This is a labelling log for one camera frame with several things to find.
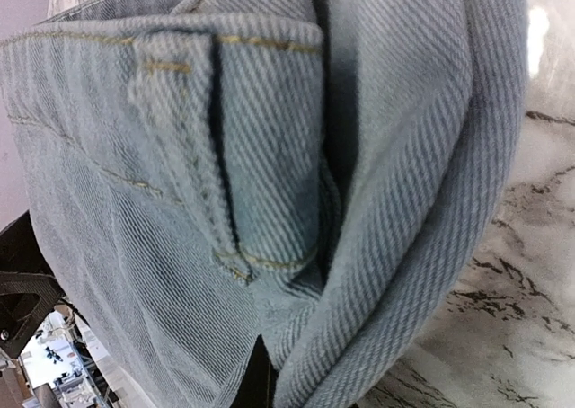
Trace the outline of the light blue denim jeans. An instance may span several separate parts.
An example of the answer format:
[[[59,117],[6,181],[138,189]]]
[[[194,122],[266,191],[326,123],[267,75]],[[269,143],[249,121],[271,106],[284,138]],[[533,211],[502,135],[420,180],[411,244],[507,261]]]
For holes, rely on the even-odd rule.
[[[4,40],[55,277],[158,407],[350,407],[470,260],[526,0],[91,0]]]

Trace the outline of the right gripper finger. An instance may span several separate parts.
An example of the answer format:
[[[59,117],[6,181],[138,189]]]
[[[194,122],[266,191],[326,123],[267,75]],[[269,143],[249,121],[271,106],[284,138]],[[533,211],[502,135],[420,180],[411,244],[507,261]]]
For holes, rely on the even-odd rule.
[[[270,361],[264,341],[259,336],[231,408],[272,408],[278,371]]]

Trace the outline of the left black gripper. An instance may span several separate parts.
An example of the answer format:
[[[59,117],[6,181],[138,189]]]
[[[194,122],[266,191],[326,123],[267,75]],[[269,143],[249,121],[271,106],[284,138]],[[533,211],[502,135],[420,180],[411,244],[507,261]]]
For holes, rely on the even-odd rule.
[[[1,231],[0,254],[1,271],[5,271],[1,273],[1,351],[16,359],[53,311],[61,287],[40,251],[29,212]]]

